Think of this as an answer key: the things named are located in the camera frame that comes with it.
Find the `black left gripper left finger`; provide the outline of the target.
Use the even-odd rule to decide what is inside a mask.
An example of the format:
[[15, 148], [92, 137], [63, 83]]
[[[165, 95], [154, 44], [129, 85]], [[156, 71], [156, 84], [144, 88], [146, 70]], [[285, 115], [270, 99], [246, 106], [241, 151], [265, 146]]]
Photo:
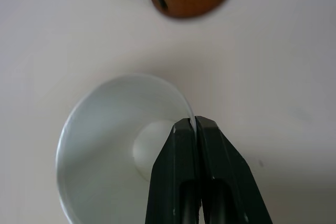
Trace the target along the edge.
[[199, 186], [195, 132], [181, 119], [154, 162], [145, 224], [199, 224]]

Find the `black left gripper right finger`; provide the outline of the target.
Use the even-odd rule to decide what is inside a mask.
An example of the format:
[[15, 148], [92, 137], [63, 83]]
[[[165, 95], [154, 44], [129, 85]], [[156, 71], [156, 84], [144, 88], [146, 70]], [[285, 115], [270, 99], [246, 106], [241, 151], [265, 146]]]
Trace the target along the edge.
[[273, 224], [239, 151], [213, 120], [195, 120], [205, 224]]

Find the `white paper cup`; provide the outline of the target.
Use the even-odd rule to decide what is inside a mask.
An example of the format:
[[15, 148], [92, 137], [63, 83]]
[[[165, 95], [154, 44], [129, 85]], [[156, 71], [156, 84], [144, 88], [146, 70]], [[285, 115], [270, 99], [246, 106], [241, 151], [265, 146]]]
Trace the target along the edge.
[[129, 74], [85, 96], [56, 153], [61, 207], [70, 224], [145, 224], [153, 164], [173, 125], [194, 113], [171, 83]]

